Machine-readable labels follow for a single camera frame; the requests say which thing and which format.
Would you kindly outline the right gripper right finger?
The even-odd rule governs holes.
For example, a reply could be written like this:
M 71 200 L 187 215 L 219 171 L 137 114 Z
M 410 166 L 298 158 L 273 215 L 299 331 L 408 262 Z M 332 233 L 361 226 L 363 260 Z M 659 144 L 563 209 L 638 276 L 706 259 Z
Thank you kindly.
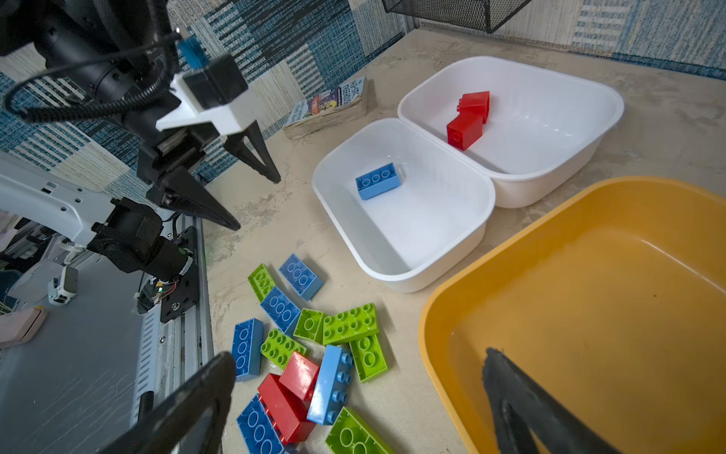
M 504 353 L 489 348 L 482 368 L 502 453 L 616 453 Z

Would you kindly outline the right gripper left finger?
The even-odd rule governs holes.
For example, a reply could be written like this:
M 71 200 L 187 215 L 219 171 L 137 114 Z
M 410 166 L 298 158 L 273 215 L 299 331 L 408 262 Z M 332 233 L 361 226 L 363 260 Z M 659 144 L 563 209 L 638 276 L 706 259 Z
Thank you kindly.
M 221 352 L 104 453 L 217 453 L 236 384 L 236 362 Z

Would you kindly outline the green diagonal long brick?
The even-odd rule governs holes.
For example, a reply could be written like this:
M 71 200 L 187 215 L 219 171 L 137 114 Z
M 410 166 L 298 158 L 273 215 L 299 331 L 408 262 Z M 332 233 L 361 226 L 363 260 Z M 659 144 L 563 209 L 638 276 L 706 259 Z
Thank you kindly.
M 307 348 L 277 328 L 272 329 L 260 347 L 261 355 L 282 371 L 287 368 L 294 353 L 305 357 Z

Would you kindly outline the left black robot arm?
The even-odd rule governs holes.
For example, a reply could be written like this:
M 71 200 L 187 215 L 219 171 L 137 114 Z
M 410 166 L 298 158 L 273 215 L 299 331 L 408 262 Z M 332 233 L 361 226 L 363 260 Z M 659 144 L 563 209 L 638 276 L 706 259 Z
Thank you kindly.
M 205 1 L 1 5 L 1 207 L 173 282 L 192 251 L 161 213 L 239 222 L 205 188 L 211 154 L 281 175 L 235 56 L 191 28 Z

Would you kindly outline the small green square brick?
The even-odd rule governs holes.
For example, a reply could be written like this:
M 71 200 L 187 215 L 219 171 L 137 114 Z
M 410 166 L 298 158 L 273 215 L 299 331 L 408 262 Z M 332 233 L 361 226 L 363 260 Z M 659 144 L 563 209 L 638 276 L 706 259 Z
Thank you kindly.
M 323 344 L 323 321 L 326 315 L 317 310 L 304 308 L 298 319 L 293 335 L 296 338 Z

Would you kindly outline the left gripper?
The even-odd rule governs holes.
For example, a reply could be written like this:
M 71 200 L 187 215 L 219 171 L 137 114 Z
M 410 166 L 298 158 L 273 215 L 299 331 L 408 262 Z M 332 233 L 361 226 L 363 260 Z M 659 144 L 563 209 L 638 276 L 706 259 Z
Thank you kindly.
M 139 149 L 137 176 L 152 185 L 147 198 L 158 206 L 237 231 L 241 226 L 237 219 L 189 172 L 217 138 L 211 123 L 161 132 L 160 139 L 145 141 Z M 244 132 L 228 135 L 223 147 L 270 182 L 281 182 L 257 121 Z

